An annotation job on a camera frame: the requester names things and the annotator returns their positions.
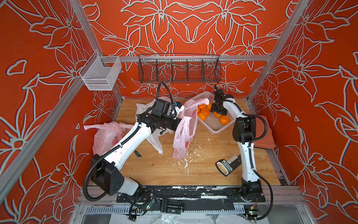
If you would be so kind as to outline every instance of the metal grate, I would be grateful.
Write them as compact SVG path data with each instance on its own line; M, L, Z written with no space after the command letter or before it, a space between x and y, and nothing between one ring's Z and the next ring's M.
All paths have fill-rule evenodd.
M219 55L139 55L141 83L217 83L221 81Z
M93 205L87 205L85 209L85 214L111 214L111 213L118 213L118 214L128 214L129 213L130 205L123 205L123 204L116 204L111 205L109 207L97 207ZM206 213L207 215L218 215L218 214L244 214L245 209L243 205L234 204L235 210L193 210L193 211L184 211L184 213ZM148 211L147 215L154 215L160 214L160 211Z
M121 71L122 64L119 57L111 63L111 67L102 62L102 58L94 52L79 72L89 90L112 90Z

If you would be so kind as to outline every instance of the plastic basket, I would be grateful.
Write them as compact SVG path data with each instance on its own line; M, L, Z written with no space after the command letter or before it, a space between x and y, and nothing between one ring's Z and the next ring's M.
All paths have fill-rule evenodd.
M197 101L204 98L208 98L210 102L214 102L214 94L208 91L205 91L193 97L192 100ZM222 123L220 123L220 118L215 117L214 114L211 112L210 115L205 119L205 121L200 118L198 118L198 121L204 126L205 129L208 130L208 132L210 132L211 134L217 134L234 123L235 119L231 116L229 112L227 113L227 116L230 118L230 122L227 125L223 125Z

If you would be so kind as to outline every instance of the orange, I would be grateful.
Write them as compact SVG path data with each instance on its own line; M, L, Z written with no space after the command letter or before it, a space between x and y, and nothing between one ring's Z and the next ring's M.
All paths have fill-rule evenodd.
M206 108L206 104L201 104L198 106L198 109L203 109L203 108Z
M205 116L209 116L210 115L210 110L208 108L203 108L200 110L200 112L204 113Z
M222 116L221 114L218 114L218 113L216 113L216 112L214 112L213 114L214 114L214 116L217 117L217 118L219 118L219 117Z
M211 111L211 106L213 105L213 102L210 102L209 105L206 106L206 108L209 109L209 111Z
M230 118L228 116L221 116L220 123L222 123L223 125L226 125L226 124L230 123Z
M200 117L200 119L202 119L204 121L206 118L206 115L203 112L199 112L198 117Z

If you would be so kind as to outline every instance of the pink plastic bag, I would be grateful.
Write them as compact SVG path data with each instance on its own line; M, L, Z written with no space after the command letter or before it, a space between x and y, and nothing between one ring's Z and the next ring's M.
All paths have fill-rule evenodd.
M93 154L101 156L113 148L113 146L123 138L124 130L126 128L131 129L133 128L133 125L113 121L103 124L84 125L83 128L85 130L89 128L98 128L98 131L95 134L92 150Z
M189 147L189 144L193 141L195 131L198 123L198 105L209 104L207 98L201 100L188 100L184 103L184 111L178 115L182 120L175 131L173 142L173 157L176 159L182 159Z

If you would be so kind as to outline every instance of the robotic arm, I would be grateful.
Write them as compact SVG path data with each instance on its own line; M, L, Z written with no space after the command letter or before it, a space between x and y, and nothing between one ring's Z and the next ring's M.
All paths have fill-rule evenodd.
M255 216L248 217L249 219L261 220L265 218L272 208L273 194L272 188L268 181L260 176L256 171L255 157L253 152L253 142L262 139L267 133L266 121L257 115L245 114L242 109L237 105L235 99L231 94L224 94L222 89L217 89L215 85L214 103L211 108L211 112L217 112L222 115L227 115L229 112L235 120L232 136L240 149L241 161L242 161L242 184L240 188L241 199L250 202L254 200L258 195L262 195L262 187L260 178L267 183L271 193L270 206L266 214L256 218ZM256 118L259 118L264 126L265 130L263 134L256 137Z
M121 139L111 150L104 155L94 155L91 159L91 168L88 171L84 183L83 194L89 201L97 201L106 194L114 195L116 193L125 193L127 195L134 195L137 198L141 193L141 185L134 179L129 179L121 175L120 170L124 162L128 159L130 154L138 147L138 145L150 136L157 128L171 129L176 131L181 119L177 115L184 110L184 106L180 102L173 103L173 98L169 88L164 87L169 92L171 103L165 100L158 99L158 94L161 84L159 83L156 101L153 107L149 108L142 114L137 114L137 122L134 127ZM271 202L267 213L257 220L265 218L272 208L272 188L270 184L261 177L256 171L255 158L253 152L253 142L263 138L267 132L267 125L265 120L257 115L245 114L241 108L236 104L235 99L230 94L224 94L222 89L217 89L215 86L215 97L211 112L226 115L227 112L236 117L233 129L233 138L237 141L240 148L243 174L242 185L240 189L241 198L244 201L252 201L257 195L262 194L262 187L260 178L267 183L271 192ZM265 131L262 136L256 137L256 119L259 118L265 125ZM98 197L91 197L87 191L87 184L91 179L97 186L105 192ZM127 199L130 204L136 207L146 206L135 204Z
M177 115L184 110L180 102L173 103L169 92L171 103L158 99L160 89L158 86L156 101L152 107L142 114L137 114L137 122L133 128L108 152L104 155L94 155L91 159L91 168L88 171L83 183L83 194L89 201L97 201L106 194L125 193L128 195L140 194L140 184L126 177L123 177L120 170L124 162L138 145L149 137L157 128L176 130L181 119ZM87 192L87 184L91 179L105 192L99 197L91 197Z

